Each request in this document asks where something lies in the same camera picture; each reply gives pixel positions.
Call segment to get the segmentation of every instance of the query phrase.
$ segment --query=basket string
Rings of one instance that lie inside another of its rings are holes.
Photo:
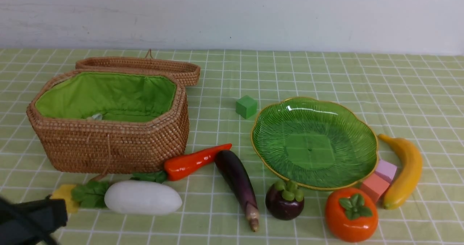
[[[108,175],[106,172],[108,171],[109,165],[111,164],[111,146],[109,144],[109,134],[107,134],[107,140],[108,140],[108,159],[106,160],[106,166],[105,169],[103,169],[103,172],[95,176],[94,178],[90,179],[91,181],[99,181]]]
[[[145,58],[147,58],[148,55],[150,55],[150,57],[153,59],[153,56],[151,55],[151,49],[148,50],[148,52],[147,52],[146,55],[145,55]]]
[[[92,136],[92,133],[90,133],[87,137],[86,144],[88,144],[88,141],[90,141],[90,136]]]

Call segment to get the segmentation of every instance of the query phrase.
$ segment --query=toy persimmon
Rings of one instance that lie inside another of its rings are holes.
[[[346,242],[369,239],[378,225],[376,204],[365,192],[353,187],[328,196],[325,219],[332,234]]]

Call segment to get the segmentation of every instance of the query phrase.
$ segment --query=white wall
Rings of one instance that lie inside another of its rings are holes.
[[[0,0],[0,47],[464,53],[464,0]]]

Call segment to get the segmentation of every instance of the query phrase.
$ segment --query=yellow block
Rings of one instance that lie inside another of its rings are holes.
[[[76,186],[76,184],[63,184],[53,192],[50,199],[64,199],[66,204],[66,211],[68,213],[76,213],[79,209],[79,203],[75,202],[71,196],[71,191]]]

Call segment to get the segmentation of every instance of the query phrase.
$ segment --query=toy vegetable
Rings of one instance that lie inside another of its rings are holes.
[[[332,192],[325,207],[328,229],[345,242],[362,242],[377,229],[376,205],[361,190],[350,187]]]
[[[214,162],[216,154],[221,150],[230,150],[232,144],[222,144],[219,146],[210,147],[202,151],[197,151],[192,154],[184,154],[164,162],[164,171],[155,173],[134,173],[132,179],[154,181],[162,183],[166,179],[169,181],[177,181],[183,179],[201,167]]]
[[[260,211],[252,183],[242,162],[233,151],[229,150],[219,151],[214,162],[239,201],[250,228],[256,232],[260,226]]]
[[[108,181],[90,180],[86,184],[77,184],[71,190],[72,200],[77,202],[80,208],[106,208],[104,197],[108,188]]]
[[[182,205],[181,197],[171,187],[137,180],[111,185],[104,199],[108,209],[122,214],[166,215]]]
[[[301,214],[304,206],[305,196],[295,181],[285,184],[278,180],[266,193],[266,208],[279,220],[293,220]]]

